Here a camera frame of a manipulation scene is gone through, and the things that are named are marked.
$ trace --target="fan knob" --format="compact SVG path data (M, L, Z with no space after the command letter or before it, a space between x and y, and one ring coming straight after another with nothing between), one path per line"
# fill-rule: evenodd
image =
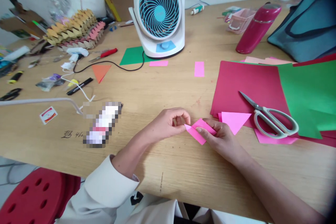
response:
M169 43L168 43L168 42L163 42L163 43L161 44L161 48L162 48L163 50L167 50L168 47L169 47Z

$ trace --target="small plastic basket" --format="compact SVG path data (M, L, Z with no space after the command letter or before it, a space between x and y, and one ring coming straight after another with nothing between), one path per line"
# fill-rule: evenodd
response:
M233 13L229 26L226 30L235 34L243 33L247 29L256 12L256 10L241 9L240 11Z

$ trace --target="white shirt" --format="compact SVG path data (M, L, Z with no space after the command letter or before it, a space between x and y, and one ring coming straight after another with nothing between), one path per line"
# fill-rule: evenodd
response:
M85 180L77 194L67 203L63 215L56 224L113 224L117 208L133 193L139 179L120 174L108 156ZM215 224L263 223L257 220L232 215L216 210L201 208L193 219L205 223L212 216ZM174 216L188 219L184 205L176 199L168 200L152 196L145 197L125 220L125 224L173 224Z

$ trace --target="hand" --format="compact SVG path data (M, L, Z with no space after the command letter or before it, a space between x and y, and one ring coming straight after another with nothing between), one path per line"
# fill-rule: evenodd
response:
M235 166L244 162L245 157L249 155L238 141L236 141L229 126L225 123L208 118L203 118L203 120L217 132L216 135L213 136L204 128L196 128L209 145L223 158Z
M164 109L137 135L140 135L144 141L152 144L180 134L186 130L182 118L187 124L190 124L190 115L185 109L181 107Z

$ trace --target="shirt cuff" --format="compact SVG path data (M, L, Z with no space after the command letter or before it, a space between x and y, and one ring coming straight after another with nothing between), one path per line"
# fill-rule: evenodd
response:
M84 187L96 202L109 208L116 208L121 206L136 189L139 179L134 174L132 179L120 174L113 167L110 156L86 178Z

